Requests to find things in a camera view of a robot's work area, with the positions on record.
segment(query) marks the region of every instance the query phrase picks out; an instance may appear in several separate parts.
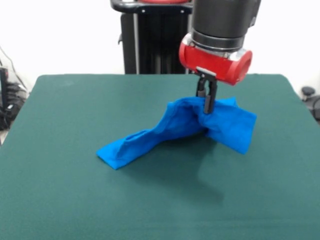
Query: black cable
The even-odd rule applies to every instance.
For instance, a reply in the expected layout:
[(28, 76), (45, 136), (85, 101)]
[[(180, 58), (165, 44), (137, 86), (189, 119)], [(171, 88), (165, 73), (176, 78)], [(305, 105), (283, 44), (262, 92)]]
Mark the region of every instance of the black cable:
[(1, 52), (3, 53), (3, 55), (10, 61), (11, 63), (11, 66), (12, 66), (12, 70), (16, 76), (16, 78), (19, 80), (19, 82), (22, 84), (22, 86), (27, 89), (26, 85), (24, 84), (24, 82), (21, 80), (21, 78), (18, 76), (17, 72), (16, 72), (16, 69), (15, 69), (15, 66), (14, 66), (14, 62), (12, 61), (12, 59), (6, 54), (6, 52), (2, 49), (2, 47), (0, 46), (0, 50)]
[(314, 102), (313, 102), (313, 105), (312, 105), (312, 115), (313, 115), (313, 117), (315, 118), (315, 119), (317, 119), (316, 118), (316, 104), (317, 104), (317, 102), (319, 102), (320, 101), (320, 97), (318, 97)]

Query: red component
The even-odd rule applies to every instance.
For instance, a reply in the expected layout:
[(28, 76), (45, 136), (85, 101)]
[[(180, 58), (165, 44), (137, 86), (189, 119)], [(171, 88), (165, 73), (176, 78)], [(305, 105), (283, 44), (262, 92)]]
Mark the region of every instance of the red component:
[(197, 67), (216, 74), (216, 79), (224, 83), (235, 85), (242, 81), (251, 65), (252, 51), (247, 51), (239, 60), (233, 61), (225, 57), (210, 54), (197, 47), (186, 45), (183, 42), (179, 49), (181, 64), (194, 72)]
[(189, 0), (140, 0), (140, 2), (148, 4), (184, 4)]

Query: black metal frame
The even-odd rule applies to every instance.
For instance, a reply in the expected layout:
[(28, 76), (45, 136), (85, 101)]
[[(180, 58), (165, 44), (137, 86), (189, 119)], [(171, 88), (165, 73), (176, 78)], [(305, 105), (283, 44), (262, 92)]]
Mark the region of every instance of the black metal frame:
[(186, 73), (179, 60), (179, 46), (188, 32), (192, 2), (152, 4), (111, 0), (111, 6), (123, 12), (121, 40), (126, 74)]

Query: green tablecloth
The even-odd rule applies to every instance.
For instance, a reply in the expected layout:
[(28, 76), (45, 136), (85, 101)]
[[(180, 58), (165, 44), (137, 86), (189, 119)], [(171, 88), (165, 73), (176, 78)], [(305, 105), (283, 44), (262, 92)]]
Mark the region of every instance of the green tablecloth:
[(320, 129), (283, 76), (218, 87), (258, 116), (246, 155), (194, 136), (120, 170), (96, 157), (196, 82), (40, 77), (0, 150), (0, 240), (319, 240)]

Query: fabric fold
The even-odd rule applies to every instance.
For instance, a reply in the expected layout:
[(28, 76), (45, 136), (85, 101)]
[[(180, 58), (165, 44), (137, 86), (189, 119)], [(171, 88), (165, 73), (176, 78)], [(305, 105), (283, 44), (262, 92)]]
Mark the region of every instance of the fabric fold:
[(257, 116), (239, 108), (234, 97), (216, 100), (214, 111), (210, 114), (203, 112), (204, 104), (203, 97), (185, 97), (170, 102), (154, 128), (112, 142), (99, 149), (96, 154), (113, 169), (119, 169), (163, 141), (199, 132), (204, 132), (207, 137), (245, 154)]

